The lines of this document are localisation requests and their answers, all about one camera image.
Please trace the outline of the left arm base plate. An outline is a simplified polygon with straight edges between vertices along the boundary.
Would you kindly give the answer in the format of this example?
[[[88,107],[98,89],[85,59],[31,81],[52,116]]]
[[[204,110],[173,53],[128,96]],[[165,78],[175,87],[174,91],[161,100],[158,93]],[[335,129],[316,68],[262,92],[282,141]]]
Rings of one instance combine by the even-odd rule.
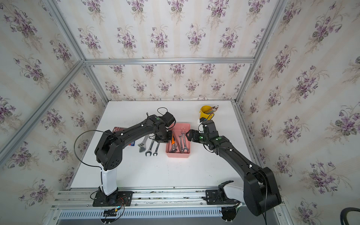
[[[109,196],[106,196],[101,190],[91,193],[90,198],[93,200],[93,207],[115,207],[115,206],[130,206],[131,199],[134,192],[132,191],[115,191]]]

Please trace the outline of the pink plastic storage box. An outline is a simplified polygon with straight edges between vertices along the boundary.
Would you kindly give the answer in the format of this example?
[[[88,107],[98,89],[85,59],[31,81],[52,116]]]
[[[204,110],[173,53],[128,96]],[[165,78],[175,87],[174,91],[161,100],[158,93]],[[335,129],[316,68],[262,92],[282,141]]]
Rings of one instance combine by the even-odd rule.
[[[190,131],[189,123],[177,123],[172,129],[172,137],[166,145],[166,154],[169,158],[189,158],[190,141],[186,133]]]

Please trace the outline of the large combination wrench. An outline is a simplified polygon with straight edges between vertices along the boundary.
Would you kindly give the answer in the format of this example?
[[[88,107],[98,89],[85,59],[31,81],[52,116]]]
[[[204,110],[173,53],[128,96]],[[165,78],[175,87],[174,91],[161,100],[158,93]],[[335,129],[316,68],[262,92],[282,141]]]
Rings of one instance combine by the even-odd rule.
[[[155,140],[152,140],[148,150],[145,152],[146,157],[149,157],[152,155],[152,148],[153,148],[154,143],[155,143]]]

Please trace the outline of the silver end wrench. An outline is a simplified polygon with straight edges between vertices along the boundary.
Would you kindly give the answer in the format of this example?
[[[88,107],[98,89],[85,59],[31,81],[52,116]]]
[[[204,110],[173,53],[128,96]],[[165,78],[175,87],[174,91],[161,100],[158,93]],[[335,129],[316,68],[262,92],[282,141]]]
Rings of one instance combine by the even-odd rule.
[[[179,139],[179,151],[180,153],[183,153],[183,145],[182,145],[182,136],[178,136],[178,139]]]

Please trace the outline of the medium end wrench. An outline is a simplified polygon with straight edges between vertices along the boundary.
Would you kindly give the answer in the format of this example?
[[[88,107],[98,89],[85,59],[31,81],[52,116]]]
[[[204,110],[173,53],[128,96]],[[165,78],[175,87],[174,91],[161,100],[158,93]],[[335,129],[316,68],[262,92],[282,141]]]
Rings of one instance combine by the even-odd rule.
[[[182,152],[183,153],[188,153],[188,148],[187,148],[187,145],[186,145],[185,131],[184,130],[181,131],[181,138],[182,138],[182,142],[183,142]]]

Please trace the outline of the large forged steel wrench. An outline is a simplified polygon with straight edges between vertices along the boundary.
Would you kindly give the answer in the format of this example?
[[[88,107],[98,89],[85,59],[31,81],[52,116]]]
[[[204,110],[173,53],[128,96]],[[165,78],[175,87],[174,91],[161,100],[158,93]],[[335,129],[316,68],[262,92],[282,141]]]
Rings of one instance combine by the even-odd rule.
[[[146,150],[146,142],[149,138],[149,135],[146,135],[141,143],[138,144],[139,152],[145,152]]]

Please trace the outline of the small combination wrench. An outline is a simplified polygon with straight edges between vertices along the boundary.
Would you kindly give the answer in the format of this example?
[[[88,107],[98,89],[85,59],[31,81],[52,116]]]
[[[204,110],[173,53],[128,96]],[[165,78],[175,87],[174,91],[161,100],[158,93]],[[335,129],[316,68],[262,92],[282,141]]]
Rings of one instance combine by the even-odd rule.
[[[160,143],[157,143],[155,152],[153,153],[153,156],[157,156],[158,155],[158,149],[159,149]]]

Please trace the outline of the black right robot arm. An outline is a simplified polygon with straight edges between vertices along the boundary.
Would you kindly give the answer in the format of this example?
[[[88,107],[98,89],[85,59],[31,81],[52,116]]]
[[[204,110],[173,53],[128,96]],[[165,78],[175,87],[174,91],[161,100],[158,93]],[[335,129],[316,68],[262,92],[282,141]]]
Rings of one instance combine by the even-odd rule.
[[[232,186],[232,180],[218,186],[216,194],[210,194],[210,204],[244,203],[250,212],[259,216],[282,203],[281,195],[273,171],[260,167],[241,154],[230,140],[218,134],[215,123],[207,120],[201,123],[202,131],[189,130],[188,141],[203,144],[224,159],[239,174],[243,187]]]

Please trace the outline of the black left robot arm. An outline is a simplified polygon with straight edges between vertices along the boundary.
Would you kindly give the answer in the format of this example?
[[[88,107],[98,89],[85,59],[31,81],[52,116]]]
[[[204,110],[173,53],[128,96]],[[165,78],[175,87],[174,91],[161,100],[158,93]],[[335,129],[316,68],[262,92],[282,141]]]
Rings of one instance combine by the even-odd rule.
[[[100,190],[106,196],[117,192],[117,170],[123,158],[123,149],[130,143],[154,134],[155,141],[167,143],[172,138],[171,126],[176,123],[174,116],[167,112],[162,116],[149,115],[147,118],[125,130],[118,132],[105,131],[95,149],[96,160],[101,167]]]

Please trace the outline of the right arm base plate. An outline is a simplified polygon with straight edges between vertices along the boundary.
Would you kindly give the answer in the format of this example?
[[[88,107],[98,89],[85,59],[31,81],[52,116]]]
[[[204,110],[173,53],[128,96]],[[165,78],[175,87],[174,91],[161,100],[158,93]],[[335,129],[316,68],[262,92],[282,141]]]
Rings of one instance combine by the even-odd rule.
[[[207,205],[235,205],[239,203],[237,200],[228,198],[225,192],[219,189],[207,189],[205,191],[205,201]]]

